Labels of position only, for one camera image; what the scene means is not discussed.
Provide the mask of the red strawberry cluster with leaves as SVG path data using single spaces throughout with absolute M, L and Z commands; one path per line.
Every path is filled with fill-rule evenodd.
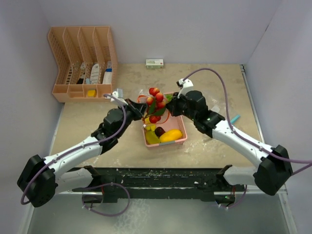
M 158 88 L 150 88 L 149 94 L 150 96 L 146 100 L 148 104 L 146 117 L 155 116 L 158 122 L 165 113 L 167 101 L 165 95 Z

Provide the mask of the clear orange-zipper bag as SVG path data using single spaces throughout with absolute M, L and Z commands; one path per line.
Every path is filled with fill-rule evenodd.
M 166 104 L 172 100 L 173 94 L 164 94 L 159 88 L 151 87 L 148 94 L 140 94 L 138 103 L 147 104 L 147 110 L 143 114 L 143 127 L 150 130 L 157 124 L 164 124 L 169 120 L 170 113 L 166 109 Z

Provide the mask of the dark red plum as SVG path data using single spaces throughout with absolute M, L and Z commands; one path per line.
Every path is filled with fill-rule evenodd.
M 161 137 L 166 131 L 162 127 L 157 127 L 155 129 L 155 134 L 157 137 Z

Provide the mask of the clear blue-zipper bag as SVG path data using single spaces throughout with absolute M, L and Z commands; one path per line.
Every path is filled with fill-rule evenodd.
M 230 123 L 232 125 L 235 125 L 237 121 L 240 119 L 241 115 L 239 115 L 231 106 L 228 106 L 228 108 L 226 108 L 226 103 L 224 99 L 220 99 L 212 95 L 207 95 L 205 98 L 209 109 L 224 116 L 226 119 L 228 119 L 227 118 L 228 111 Z

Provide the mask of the green grape bunch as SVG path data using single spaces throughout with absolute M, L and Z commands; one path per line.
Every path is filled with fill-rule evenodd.
M 173 94 L 166 94 L 165 97 L 166 97 L 167 101 L 170 102 L 173 98 Z

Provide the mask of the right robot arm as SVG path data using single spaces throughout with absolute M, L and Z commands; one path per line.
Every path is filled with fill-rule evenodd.
M 192 120 L 199 132 L 230 146 L 252 163 L 251 167 L 225 166 L 216 175 L 219 189 L 227 191 L 235 185 L 252 185 L 267 195 L 275 195 L 292 176 L 286 148 L 262 143 L 233 127 L 222 115 L 209 110 L 200 91 L 186 95 L 174 93 L 166 108 L 174 117 Z

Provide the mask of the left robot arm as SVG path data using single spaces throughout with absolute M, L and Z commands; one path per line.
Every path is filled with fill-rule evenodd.
M 62 175 L 78 164 L 111 150 L 132 121 L 143 118 L 148 105 L 130 99 L 116 100 L 119 107 L 111 109 L 98 128 L 77 145 L 52 156 L 30 157 L 22 170 L 17 185 L 23 194 L 22 205 L 40 207 L 47 203 L 60 186 Z

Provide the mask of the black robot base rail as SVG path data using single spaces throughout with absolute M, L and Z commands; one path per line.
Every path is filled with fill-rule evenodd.
M 221 168 L 72 168 L 67 182 L 61 178 L 56 193 L 102 192 L 103 202 L 119 198 L 199 199 L 204 202 L 235 201 L 234 192 L 243 185 L 229 185 L 221 178 Z

